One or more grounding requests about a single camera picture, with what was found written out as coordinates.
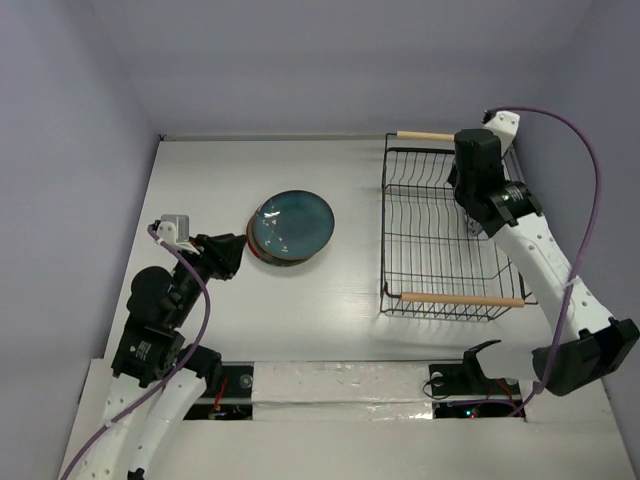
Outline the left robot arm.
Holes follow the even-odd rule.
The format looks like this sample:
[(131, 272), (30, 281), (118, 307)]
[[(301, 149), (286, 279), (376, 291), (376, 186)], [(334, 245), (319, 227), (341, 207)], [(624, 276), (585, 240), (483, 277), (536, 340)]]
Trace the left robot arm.
[(207, 283), (237, 274), (246, 238), (192, 237), (166, 220), (147, 232), (177, 264), (171, 271), (147, 267), (132, 280), (102, 424), (70, 460), (64, 479), (152, 478), (195, 401), (223, 387), (220, 353), (201, 344), (208, 325), (201, 324), (191, 344), (180, 329), (199, 300), (211, 315)]

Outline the dark blue constellation plate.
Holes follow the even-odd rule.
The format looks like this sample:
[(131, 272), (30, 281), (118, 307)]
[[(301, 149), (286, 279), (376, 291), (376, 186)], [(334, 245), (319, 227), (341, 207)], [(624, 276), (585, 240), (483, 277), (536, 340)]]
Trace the dark blue constellation plate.
[(329, 243), (335, 217), (331, 206), (316, 193), (289, 190), (267, 199), (249, 226), (264, 252), (293, 262), (314, 256)]

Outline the blue white floral plate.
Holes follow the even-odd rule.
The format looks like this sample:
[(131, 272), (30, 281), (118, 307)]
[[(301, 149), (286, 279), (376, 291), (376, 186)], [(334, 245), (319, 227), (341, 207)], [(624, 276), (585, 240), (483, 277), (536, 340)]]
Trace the blue white floral plate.
[(478, 237), (483, 233), (482, 225), (471, 217), (466, 218), (466, 231), (470, 237)]

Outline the dark reindeer snowflake plate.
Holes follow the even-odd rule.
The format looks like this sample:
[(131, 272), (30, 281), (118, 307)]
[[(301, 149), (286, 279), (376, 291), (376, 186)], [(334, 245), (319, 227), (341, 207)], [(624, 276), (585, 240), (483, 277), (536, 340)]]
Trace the dark reindeer snowflake plate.
[(292, 250), (275, 231), (259, 218), (252, 217), (246, 227), (248, 248), (260, 261), (274, 266), (293, 266), (309, 260), (312, 255), (294, 256)]

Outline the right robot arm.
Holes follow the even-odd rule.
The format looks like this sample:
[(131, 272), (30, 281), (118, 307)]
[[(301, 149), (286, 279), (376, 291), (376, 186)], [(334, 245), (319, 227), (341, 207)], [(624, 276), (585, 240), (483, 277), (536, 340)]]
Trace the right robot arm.
[(515, 264), (549, 324), (562, 329), (558, 347), (532, 352), (539, 381), (565, 396), (614, 372), (639, 339), (634, 321), (615, 319), (580, 278), (569, 277), (541, 204), (524, 183), (506, 178), (497, 135), (463, 129), (454, 147), (456, 202)]

